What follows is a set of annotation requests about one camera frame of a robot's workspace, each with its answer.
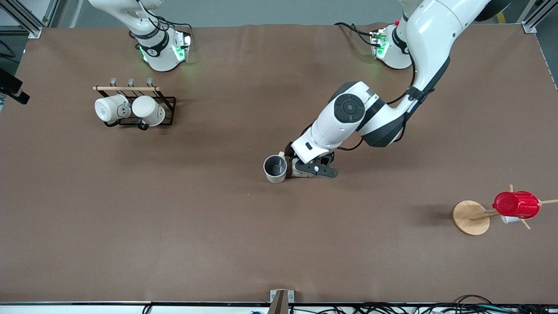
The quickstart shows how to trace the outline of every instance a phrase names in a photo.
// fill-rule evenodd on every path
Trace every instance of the black metal rack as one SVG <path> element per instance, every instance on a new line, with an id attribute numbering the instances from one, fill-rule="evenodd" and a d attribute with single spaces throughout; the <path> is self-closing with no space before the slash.
<path id="1" fill-rule="evenodd" d="M 130 107 L 132 106 L 132 103 L 136 98 L 138 98 L 140 96 L 150 96 L 158 104 L 165 104 L 163 106 L 163 108 L 165 109 L 165 119 L 159 125 L 172 125 L 172 123 L 174 122 L 174 113 L 175 113 L 175 108 L 176 108 L 176 97 L 168 97 L 168 96 L 163 95 L 160 88 L 153 85 L 153 79 L 152 78 L 147 79 L 147 87 L 135 87 L 133 79 L 130 79 L 128 81 L 128 86 L 127 87 L 118 87 L 118 86 L 116 86 L 116 78 L 112 78 L 110 80 L 110 86 L 105 86 L 105 87 L 94 86 L 93 89 L 95 91 L 99 92 L 99 94 L 101 94 L 103 97 L 110 97 L 110 95 L 107 93 L 108 91 L 112 91 L 112 92 L 115 92 L 116 94 L 120 94 L 120 95 L 126 97 L 126 99 L 128 100 L 127 106 L 130 106 Z M 117 125 L 137 126 L 138 125 L 138 117 L 136 115 L 134 115 L 133 112 L 131 112 L 131 114 L 128 118 L 118 119 L 114 123 L 104 122 L 104 124 L 108 127 L 113 127 L 113 126 L 117 126 Z M 138 126 L 138 128 L 140 130 L 147 130 L 146 127 L 143 129 L 140 126 Z"/>

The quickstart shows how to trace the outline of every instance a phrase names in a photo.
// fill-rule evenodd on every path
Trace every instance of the metal frame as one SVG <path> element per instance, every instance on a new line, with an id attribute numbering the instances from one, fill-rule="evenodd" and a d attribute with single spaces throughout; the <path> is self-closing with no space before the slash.
<path id="1" fill-rule="evenodd" d="M 529 13 L 533 5 L 535 4 L 535 0 L 530 0 L 529 4 L 521 13 L 518 22 L 521 22 L 523 26 L 523 31 L 526 34 L 536 33 L 536 26 L 548 16 L 548 14 L 558 5 L 558 0 L 545 0 L 538 6 L 529 17 L 526 19 L 525 16 Z"/>
<path id="2" fill-rule="evenodd" d="M 19 0 L 0 0 L 0 7 L 29 32 L 29 38 L 41 37 L 42 28 L 46 25 Z"/>
<path id="3" fill-rule="evenodd" d="M 147 87 L 135 87 L 133 79 L 130 79 L 128 81 L 128 87 L 117 87 L 116 86 L 116 78 L 112 78 L 110 80 L 110 86 L 107 86 L 107 87 L 94 86 L 93 90 L 99 92 L 99 94 L 101 94 L 103 97 L 109 97 L 109 94 L 107 93 L 107 91 L 114 91 L 117 94 L 120 94 L 120 95 L 126 97 L 130 106 L 132 105 L 132 103 L 134 102 L 134 100 L 136 98 L 138 98 L 140 96 L 145 96 L 145 94 L 143 94 L 143 92 L 153 93 L 153 96 L 150 96 L 150 97 L 152 97 L 158 104 L 165 104 L 165 106 L 168 109 L 168 110 L 165 110 L 165 119 L 159 125 L 172 125 L 172 123 L 174 122 L 174 115 L 175 115 L 175 108 L 176 108 L 176 97 L 167 97 L 167 96 L 163 95 L 160 88 L 153 85 L 153 79 L 152 78 L 148 78 Z M 130 95 L 126 94 L 126 92 L 131 92 L 134 95 L 130 96 Z M 123 118 L 123 119 L 116 120 L 115 123 L 111 123 L 111 124 L 108 124 L 108 123 L 104 122 L 104 124 L 108 127 L 113 127 L 113 126 L 117 126 L 117 125 L 138 126 L 138 117 L 136 117 L 136 115 L 134 115 L 132 113 L 128 118 Z"/>

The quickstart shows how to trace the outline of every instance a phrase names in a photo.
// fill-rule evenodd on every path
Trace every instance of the red cup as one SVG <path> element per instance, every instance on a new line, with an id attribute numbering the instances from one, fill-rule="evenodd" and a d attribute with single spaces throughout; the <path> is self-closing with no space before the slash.
<path id="1" fill-rule="evenodd" d="M 496 195 L 492 207 L 504 216 L 533 218 L 541 208 L 538 198 L 526 191 L 502 192 Z"/>

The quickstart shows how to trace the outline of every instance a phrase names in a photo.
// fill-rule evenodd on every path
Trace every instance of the round wooden base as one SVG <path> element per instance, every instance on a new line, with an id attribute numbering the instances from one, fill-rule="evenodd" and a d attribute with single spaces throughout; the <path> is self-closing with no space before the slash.
<path id="1" fill-rule="evenodd" d="M 455 226 L 468 235 L 481 235 L 490 227 L 490 218 L 471 220 L 470 217 L 476 213 L 484 212 L 484 207 L 475 201 L 462 201 L 455 205 L 453 220 Z"/>

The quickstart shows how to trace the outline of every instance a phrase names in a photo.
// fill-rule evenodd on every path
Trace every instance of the white cup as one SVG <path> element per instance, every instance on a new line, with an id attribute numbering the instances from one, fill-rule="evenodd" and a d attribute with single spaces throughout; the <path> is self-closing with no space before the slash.
<path id="1" fill-rule="evenodd" d="M 138 117 L 137 126 L 141 130 L 147 130 L 150 126 L 157 126 L 165 119 L 165 109 L 149 96 L 136 98 L 132 103 L 132 111 Z"/>
<path id="2" fill-rule="evenodd" d="M 507 225 L 508 223 L 520 221 L 517 217 L 502 216 L 502 221 Z"/>
<path id="3" fill-rule="evenodd" d="M 116 120 L 128 118 L 130 112 L 128 99 L 120 94 L 99 98 L 95 101 L 95 113 L 106 123 L 114 123 Z"/>

